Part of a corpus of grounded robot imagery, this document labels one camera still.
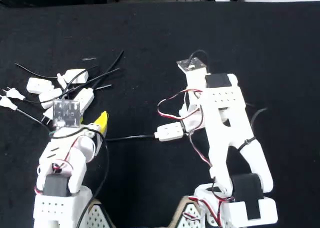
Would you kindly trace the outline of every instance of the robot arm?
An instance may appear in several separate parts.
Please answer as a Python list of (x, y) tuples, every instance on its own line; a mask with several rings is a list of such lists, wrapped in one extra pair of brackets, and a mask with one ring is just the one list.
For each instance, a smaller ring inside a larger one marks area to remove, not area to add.
[[(108, 115), (80, 128), (63, 127), (57, 130), (39, 159), (34, 202), (34, 228), (75, 228), (82, 211), (92, 198), (89, 188), (82, 185), (87, 162), (99, 152), (106, 135)], [(87, 212), (80, 227), (86, 227)]]
[[(216, 213), (220, 201), (212, 187), (220, 190), (225, 199), (220, 207), (220, 225), (222, 227), (244, 227), (275, 223), (278, 219), (276, 204), (273, 199), (263, 196), (273, 188), (273, 179), (260, 143), (254, 138), (246, 111), (245, 101), (233, 74), (208, 74), (206, 66), (193, 58), (187, 67), (188, 60), (178, 61), (179, 68), (185, 73), (188, 89), (202, 90), (197, 98), (189, 92), (189, 107), (184, 104), (179, 111), (186, 116), (196, 107), (202, 110), (183, 120), (188, 133), (203, 123), (209, 142), (210, 176), (214, 184), (200, 185), (194, 195), (199, 204), (208, 203)], [(239, 149), (251, 168), (252, 174), (230, 177), (226, 159), (229, 146)]]

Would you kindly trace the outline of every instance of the white connector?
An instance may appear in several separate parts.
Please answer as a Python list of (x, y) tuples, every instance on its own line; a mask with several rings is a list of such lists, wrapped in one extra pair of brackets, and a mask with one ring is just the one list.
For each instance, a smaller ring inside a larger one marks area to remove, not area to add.
[(54, 118), (54, 107), (51, 106), (50, 108), (48, 108), (44, 113), (43, 113), (44, 117), (47, 117), (49, 120), (52, 120)]
[(75, 101), (80, 102), (80, 113), (81, 115), (84, 114), (85, 110), (89, 107), (89, 105), (94, 100), (94, 90), (92, 88), (84, 88), (77, 94), (74, 98)]
[[(65, 74), (63, 74), (63, 78), (67, 83), (70, 83), (70, 81), (78, 75), (80, 72), (82, 72), (85, 69), (69, 69), (66, 71)], [(73, 80), (73, 84), (85, 84), (87, 82), (87, 79), (89, 77), (88, 72), (84, 72), (79, 77), (77, 77), (75, 80)]]
[(183, 135), (184, 135), (184, 130), (180, 122), (159, 126), (156, 129), (156, 133), (154, 133), (155, 138), (159, 139), (159, 141), (161, 142), (180, 139), (183, 137)]
[[(50, 100), (50, 99), (53, 99), (55, 97), (58, 97), (61, 94), (62, 94), (61, 88), (49, 90), (49, 91), (46, 91), (46, 92), (43, 92), (43, 93), (39, 94), (39, 100), (41, 102), (43, 102), (43, 101)], [(42, 107), (44, 109), (47, 109), (47, 108), (50, 108), (53, 105), (53, 101), (41, 103), (41, 105), (42, 105)]]
[(46, 79), (29, 78), (26, 89), (32, 94), (41, 94), (42, 92), (54, 89), (52, 82)]
[(5, 108), (10, 108), (12, 110), (17, 110), (18, 106), (15, 105), (7, 96), (1, 96), (0, 99), (0, 106)]
[(20, 100), (24, 100), (25, 96), (23, 96), (16, 88), (9, 88), (7, 87), (8, 90), (4, 90), (5, 91), (5, 95), (8, 98), (13, 98), (13, 99), (20, 99)]
[(57, 77), (58, 83), (61, 85), (61, 87), (63, 89), (65, 89), (67, 87), (67, 83), (66, 83), (65, 79), (61, 76), (60, 73), (57, 73), (56, 77)]

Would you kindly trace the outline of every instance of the electrical wire bundle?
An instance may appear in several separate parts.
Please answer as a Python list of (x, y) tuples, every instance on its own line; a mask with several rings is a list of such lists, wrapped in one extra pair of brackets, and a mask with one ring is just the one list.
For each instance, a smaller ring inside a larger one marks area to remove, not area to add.
[[(104, 72), (103, 74), (98, 75), (97, 77), (94, 77), (94, 78), (88, 80), (86, 83), (78, 85), (77, 87), (70, 88), (70, 86), (71, 86), (71, 84), (73, 83), (73, 81), (74, 81), (75, 79), (77, 79), (80, 75), (82, 75), (83, 73), (85, 73), (85, 72), (87, 72), (87, 71), (89, 71), (89, 70), (92, 70), (92, 69), (94, 69), (94, 68), (97, 68), (98, 66), (93, 66), (93, 67), (91, 67), (91, 68), (82, 70), (81, 72), (79, 72), (77, 75), (75, 75), (75, 76), (71, 79), (71, 81), (66, 85), (66, 87), (63, 89), (63, 91), (62, 91), (62, 93), (61, 93), (60, 95), (58, 95), (58, 96), (56, 96), (56, 97), (54, 97), (54, 98), (48, 99), (48, 100), (38, 101), (38, 100), (29, 100), (29, 99), (26, 99), (25, 96), (21, 95), (21, 94), (19, 93), (19, 91), (16, 90), (15, 88), (9, 88), (9, 87), (8, 87), (8, 90), (3, 90), (3, 91), (6, 92), (6, 95), (8, 95), (8, 97), (20, 99), (20, 100), (22, 100), (22, 101), (24, 101), (24, 102), (27, 102), (27, 103), (41, 104), (41, 103), (51, 102), (51, 101), (53, 101), (53, 100), (55, 100), (55, 99), (60, 99), (60, 98), (62, 98), (63, 96), (69, 95), (70, 93), (73, 93), (73, 92), (75, 92), (75, 91), (77, 91), (77, 90), (79, 90), (79, 89), (87, 86), (87, 85), (90, 84), (90, 83), (93, 83), (93, 85), (92, 85), (92, 87), (91, 87), (92, 90), (109, 87), (110, 85), (105, 85), (105, 86), (103, 86), (103, 87), (98, 87), (98, 88), (97, 88), (98, 84), (102, 81), (102, 79), (103, 79), (104, 77), (106, 77), (107, 75), (110, 75), (110, 74), (112, 74), (112, 73), (120, 70), (120, 68), (116, 68), (116, 69), (113, 69), (113, 68), (117, 65), (117, 63), (119, 62), (119, 60), (121, 59), (121, 57), (123, 56), (123, 54), (124, 54), (124, 51), (122, 50), (122, 51), (120, 52), (120, 54), (117, 56), (117, 58), (114, 60), (114, 62), (107, 68), (106, 72)], [(27, 69), (26, 67), (22, 66), (21, 64), (18, 64), (18, 63), (15, 63), (15, 64), (16, 64), (18, 67), (26, 70), (27, 72), (29, 72), (29, 73), (31, 73), (32, 75), (35, 75), (35, 76), (37, 76), (37, 77), (45, 78), (45, 79), (57, 79), (57, 77), (44, 76), (44, 75), (41, 75), (41, 74), (37, 74), (37, 73), (35, 73), (35, 72)], [(29, 119), (37, 122), (38, 124), (40, 124), (42, 127), (44, 127), (44, 128), (47, 130), (47, 132), (50, 133), (50, 130), (49, 130), (49, 128), (48, 128), (46, 125), (44, 125), (44, 124), (43, 124), (41, 121), (39, 121), (38, 119), (34, 118), (32, 115), (29, 115), (28, 113), (26, 113), (26, 112), (24, 112), (23, 110), (19, 109), (19, 108), (17, 107), (17, 105), (15, 105), (14, 103), (12, 103), (11, 100), (10, 100), (8, 97), (7, 97), (7, 96), (1, 96), (1, 95), (0, 95), (0, 106), (2, 106), (2, 107), (7, 107), (7, 108), (10, 108), (10, 109), (12, 109), (12, 110), (14, 110), (14, 111), (17, 111), (17, 112), (21, 113), (22, 115), (26, 116), (27, 118), (29, 118)]]

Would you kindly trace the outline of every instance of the white extension socket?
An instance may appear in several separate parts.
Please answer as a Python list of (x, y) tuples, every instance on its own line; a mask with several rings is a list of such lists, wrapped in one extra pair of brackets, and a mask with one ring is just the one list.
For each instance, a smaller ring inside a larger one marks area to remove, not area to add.
[(42, 92), (54, 89), (52, 82), (46, 79), (29, 78), (26, 89), (32, 94), (41, 94)]

